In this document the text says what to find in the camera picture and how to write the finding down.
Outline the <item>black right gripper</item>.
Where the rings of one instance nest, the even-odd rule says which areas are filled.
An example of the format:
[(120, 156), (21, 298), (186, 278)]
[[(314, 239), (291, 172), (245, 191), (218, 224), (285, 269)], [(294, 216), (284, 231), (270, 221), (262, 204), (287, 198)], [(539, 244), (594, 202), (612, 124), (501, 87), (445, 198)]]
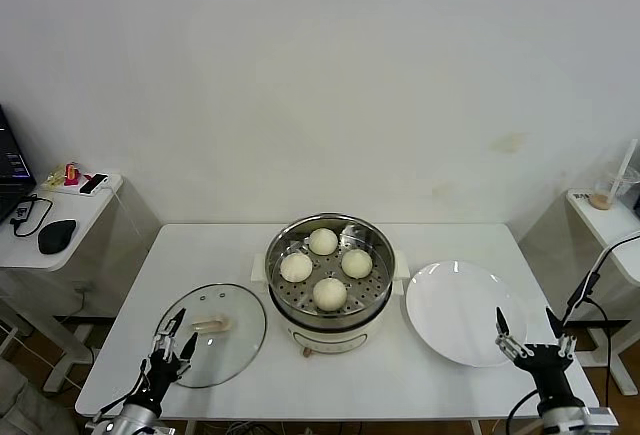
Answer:
[(500, 307), (496, 308), (496, 345), (519, 369), (529, 373), (540, 397), (540, 405), (572, 405), (573, 392), (565, 375), (573, 362), (577, 338), (565, 331), (564, 322), (550, 307), (547, 320), (558, 346), (519, 342), (510, 332)]

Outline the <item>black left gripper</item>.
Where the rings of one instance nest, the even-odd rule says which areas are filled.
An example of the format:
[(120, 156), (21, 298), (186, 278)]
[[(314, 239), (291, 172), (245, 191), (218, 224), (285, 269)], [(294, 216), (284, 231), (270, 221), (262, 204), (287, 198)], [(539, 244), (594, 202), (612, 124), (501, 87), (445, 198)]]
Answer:
[(170, 385), (189, 368), (195, 352), (198, 334), (193, 333), (179, 356), (172, 354), (169, 360), (163, 353), (172, 353), (175, 335), (182, 324), (186, 309), (180, 309), (168, 322), (162, 322), (156, 331), (150, 357), (150, 368), (143, 376), (142, 387), (137, 390), (138, 405), (160, 405)]

